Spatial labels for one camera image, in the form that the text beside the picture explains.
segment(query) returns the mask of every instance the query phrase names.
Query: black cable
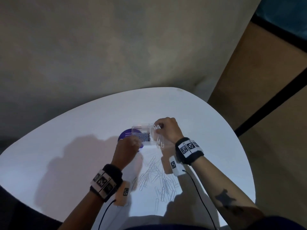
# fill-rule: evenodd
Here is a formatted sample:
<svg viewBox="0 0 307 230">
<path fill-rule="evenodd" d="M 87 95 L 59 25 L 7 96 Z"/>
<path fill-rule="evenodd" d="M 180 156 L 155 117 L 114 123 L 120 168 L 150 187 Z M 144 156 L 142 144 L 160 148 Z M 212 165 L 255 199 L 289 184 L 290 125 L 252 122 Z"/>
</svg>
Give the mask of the black cable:
<svg viewBox="0 0 307 230">
<path fill-rule="evenodd" d="M 104 215 L 106 214 L 106 211 L 108 210 L 108 208 L 110 207 L 110 205 L 111 205 L 112 203 L 114 203 L 115 201 L 116 201 L 116 199 L 114 199 L 114 200 L 108 205 L 108 207 L 106 208 L 105 212 L 103 213 L 103 216 L 102 216 L 102 218 L 101 218 L 101 221 L 100 221 L 98 230 L 100 229 L 100 225 L 101 225 L 101 223 L 102 223 L 102 220 L 103 220 Z"/>
<path fill-rule="evenodd" d="M 190 178 L 192 179 L 192 182 L 194 183 L 194 186 L 195 186 L 195 188 L 196 188 L 196 191 L 197 191 L 197 193 L 198 193 L 198 196 L 199 196 L 199 198 L 201 199 L 201 195 L 200 195 L 199 192 L 198 192 L 197 186 L 196 186 L 196 184 L 195 184 L 195 182 L 194 182 L 192 176 L 191 176 L 187 171 L 185 171 L 185 170 L 182 170 L 182 171 L 186 172 L 186 173 L 190 176 Z M 212 221 L 212 223 L 213 223 L 214 229 L 217 230 L 217 228 L 216 228 L 216 226 L 215 226 L 215 224 L 214 224 L 214 222 L 213 222 L 213 219 L 212 219 L 212 217 L 211 217 L 211 215 L 210 215 L 210 212 L 209 212 L 208 208 L 206 207 L 206 205 L 204 204 L 204 202 L 203 202 L 202 199 L 201 199 L 201 202 L 203 203 L 204 207 L 206 208 L 206 210 L 207 210 L 207 212 L 208 212 L 208 214 L 209 214 L 209 216 L 210 216 L 210 219 L 211 219 L 211 221 Z"/>
</svg>

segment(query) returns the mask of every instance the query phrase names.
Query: wristband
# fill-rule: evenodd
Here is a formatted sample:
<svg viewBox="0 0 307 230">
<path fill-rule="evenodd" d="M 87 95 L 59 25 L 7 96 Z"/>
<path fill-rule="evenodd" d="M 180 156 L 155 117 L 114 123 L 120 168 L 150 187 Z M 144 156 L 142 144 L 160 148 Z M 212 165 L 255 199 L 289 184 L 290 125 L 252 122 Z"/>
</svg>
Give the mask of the wristband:
<svg viewBox="0 0 307 230">
<path fill-rule="evenodd" d="M 196 159 L 204 155 L 201 147 L 194 140 L 190 140 L 187 137 L 178 140 L 175 144 L 175 149 L 178 160 L 187 165 L 191 165 Z"/>
<path fill-rule="evenodd" d="M 114 165 L 107 164 L 91 181 L 90 191 L 101 197 L 104 202 L 116 193 L 122 184 L 122 172 Z"/>
</svg>

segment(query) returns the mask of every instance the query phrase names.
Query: forearm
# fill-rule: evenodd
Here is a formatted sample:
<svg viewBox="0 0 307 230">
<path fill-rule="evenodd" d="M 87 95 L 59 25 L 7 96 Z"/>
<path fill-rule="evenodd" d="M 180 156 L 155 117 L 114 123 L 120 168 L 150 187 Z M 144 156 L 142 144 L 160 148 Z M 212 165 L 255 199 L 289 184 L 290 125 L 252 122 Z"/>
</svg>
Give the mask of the forearm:
<svg viewBox="0 0 307 230">
<path fill-rule="evenodd" d="M 263 218 L 250 198 L 205 157 L 191 164 L 207 194 L 232 229 L 243 229 Z"/>
<path fill-rule="evenodd" d="M 89 230 L 103 205 L 103 200 L 89 191 L 66 218 L 59 230 Z"/>
</svg>

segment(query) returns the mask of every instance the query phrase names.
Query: purple label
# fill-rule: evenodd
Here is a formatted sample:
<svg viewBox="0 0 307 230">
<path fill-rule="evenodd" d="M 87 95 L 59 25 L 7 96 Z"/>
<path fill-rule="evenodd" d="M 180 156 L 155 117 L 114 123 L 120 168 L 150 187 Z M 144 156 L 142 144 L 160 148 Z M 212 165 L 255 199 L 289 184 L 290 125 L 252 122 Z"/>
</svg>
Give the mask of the purple label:
<svg viewBox="0 0 307 230">
<path fill-rule="evenodd" d="M 130 135 L 132 135 L 131 128 L 130 128 L 130 129 L 127 129 L 127 130 L 125 130 L 125 131 L 123 131 L 123 132 L 119 135 L 117 141 L 119 141 L 120 139 L 124 139 L 125 137 L 130 136 Z"/>
</svg>

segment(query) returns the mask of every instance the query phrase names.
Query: clear plastic box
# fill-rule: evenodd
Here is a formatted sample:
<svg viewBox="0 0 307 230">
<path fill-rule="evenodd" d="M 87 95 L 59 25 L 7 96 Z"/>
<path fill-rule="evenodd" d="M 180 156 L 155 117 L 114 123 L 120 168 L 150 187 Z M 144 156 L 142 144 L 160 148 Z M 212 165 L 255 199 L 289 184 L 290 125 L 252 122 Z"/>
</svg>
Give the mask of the clear plastic box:
<svg viewBox="0 0 307 230">
<path fill-rule="evenodd" d="M 153 123 L 136 124 L 131 128 L 132 135 L 137 136 L 142 141 L 144 147 L 164 147 L 164 139 L 162 135 L 156 133 L 156 129 L 160 128 Z"/>
</svg>

